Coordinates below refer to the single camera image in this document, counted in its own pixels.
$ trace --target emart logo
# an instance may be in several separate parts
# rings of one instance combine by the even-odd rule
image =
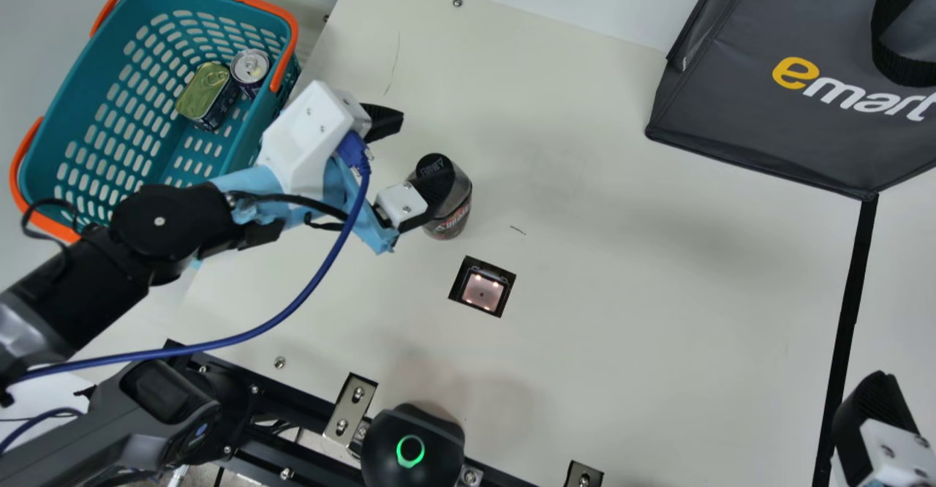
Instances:
[[[929,97],[910,95],[903,98],[896,94],[868,94],[862,87],[821,76],[819,67],[802,57],[788,57],[780,61],[773,69],[773,80],[787,89],[806,89],[803,91],[806,97],[822,94],[819,100],[829,105],[840,101],[839,107],[845,110],[851,108],[859,113],[883,113],[886,116],[895,116],[906,111],[907,119],[911,121],[923,121],[926,109],[936,103],[936,94]],[[812,83],[807,87],[804,81]]]

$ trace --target black bag handle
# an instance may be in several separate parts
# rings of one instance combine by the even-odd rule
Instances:
[[[872,57],[889,80],[906,87],[936,86],[936,63],[904,57],[887,48],[880,38],[913,0],[877,0],[872,14]]]

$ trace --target cable connector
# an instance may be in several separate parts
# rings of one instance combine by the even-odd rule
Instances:
[[[354,131],[347,133],[341,143],[338,144],[335,153],[348,167],[353,168],[358,173],[363,173],[364,170],[370,173],[371,164],[368,161],[370,161],[371,151],[358,133]]]

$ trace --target can top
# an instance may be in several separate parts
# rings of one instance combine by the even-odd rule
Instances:
[[[229,80],[230,72],[223,64],[201,64],[183,93],[178,95],[176,110],[187,118],[200,120],[211,110]]]
[[[247,48],[231,60],[231,74],[240,83],[257,83],[270,72],[270,57],[263,50]]]

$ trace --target green light ring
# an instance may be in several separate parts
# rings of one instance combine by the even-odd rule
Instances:
[[[407,458],[404,458],[404,443],[408,439],[414,439],[419,442],[419,455],[415,457],[415,460],[407,460]],[[402,437],[402,439],[397,443],[397,463],[400,464],[400,467],[413,468],[417,466],[419,461],[422,461],[423,457],[425,456],[426,444],[422,442],[419,436],[413,436],[412,434],[409,434],[409,436]]]

